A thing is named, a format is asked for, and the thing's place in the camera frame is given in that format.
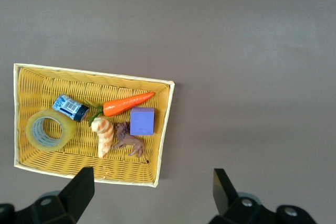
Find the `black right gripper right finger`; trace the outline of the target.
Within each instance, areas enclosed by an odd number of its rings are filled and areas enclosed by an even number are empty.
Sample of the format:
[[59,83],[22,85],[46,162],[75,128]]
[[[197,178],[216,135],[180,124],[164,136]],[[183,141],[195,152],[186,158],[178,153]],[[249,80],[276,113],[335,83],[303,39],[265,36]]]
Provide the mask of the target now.
[[250,194],[238,194],[222,168],[213,172],[213,198],[218,215],[210,223],[316,223],[300,207],[280,205],[272,212]]

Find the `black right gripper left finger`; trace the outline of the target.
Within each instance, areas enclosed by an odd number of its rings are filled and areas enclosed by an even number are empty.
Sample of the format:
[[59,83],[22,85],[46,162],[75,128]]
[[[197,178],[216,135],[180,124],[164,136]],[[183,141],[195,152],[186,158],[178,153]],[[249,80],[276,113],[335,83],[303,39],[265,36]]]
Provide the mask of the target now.
[[57,195],[39,198],[16,211],[1,204],[1,223],[77,223],[95,193],[92,167],[84,167]]

